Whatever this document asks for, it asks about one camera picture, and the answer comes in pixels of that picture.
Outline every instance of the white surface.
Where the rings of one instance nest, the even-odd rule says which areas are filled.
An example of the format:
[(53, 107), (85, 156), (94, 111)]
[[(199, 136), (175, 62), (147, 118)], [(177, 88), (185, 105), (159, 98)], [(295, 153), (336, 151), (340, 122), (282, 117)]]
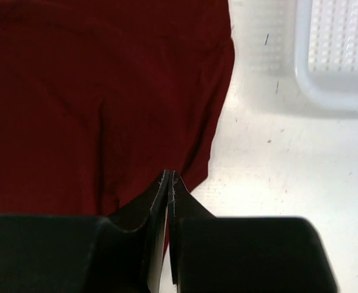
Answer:
[[(267, 5), (282, 13), (267, 15)], [(209, 178), (192, 194), (216, 215), (306, 217), (321, 236), (340, 292), (358, 293), (358, 119), (312, 107), (295, 84), (295, 5), (230, 2), (235, 69)], [(175, 292), (167, 259), (161, 292)]]
[(298, 0), (294, 64), (302, 92), (358, 113), (358, 0)]

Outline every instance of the stain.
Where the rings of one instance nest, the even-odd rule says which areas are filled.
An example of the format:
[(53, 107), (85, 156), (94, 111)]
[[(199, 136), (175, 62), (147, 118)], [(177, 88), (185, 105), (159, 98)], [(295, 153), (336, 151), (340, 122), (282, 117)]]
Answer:
[(266, 40), (265, 40), (265, 46), (266, 46), (267, 43), (269, 42), (269, 37), (270, 37), (270, 34), (267, 34), (267, 35), (266, 35)]

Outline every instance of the perforated basket bottom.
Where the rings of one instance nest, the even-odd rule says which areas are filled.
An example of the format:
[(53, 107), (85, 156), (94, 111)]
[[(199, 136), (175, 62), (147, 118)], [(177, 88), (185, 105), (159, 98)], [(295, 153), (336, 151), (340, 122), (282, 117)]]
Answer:
[(358, 74), (358, 0), (313, 0), (309, 70)]

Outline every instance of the red cloth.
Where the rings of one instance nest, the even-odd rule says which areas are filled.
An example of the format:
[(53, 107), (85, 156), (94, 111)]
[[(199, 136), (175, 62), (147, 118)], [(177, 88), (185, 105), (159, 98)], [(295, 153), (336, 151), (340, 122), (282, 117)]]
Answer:
[(207, 176), (227, 0), (0, 0), (0, 213), (110, 214)]

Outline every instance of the scratched tabletop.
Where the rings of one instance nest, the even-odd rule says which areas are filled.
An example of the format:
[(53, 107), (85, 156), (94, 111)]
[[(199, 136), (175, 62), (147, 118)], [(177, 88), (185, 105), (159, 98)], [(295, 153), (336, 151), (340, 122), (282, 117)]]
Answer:
[[(298, 89), (295, 7), (296, 0), (230, 1), (235, 68), (209, 178), (192, 194), (217, 216), (307, 218), (339, 292), (358, 293), (358, 117), (321, 111)], [(160, 291), (175, 292), (171, 282), (166, 258)]]

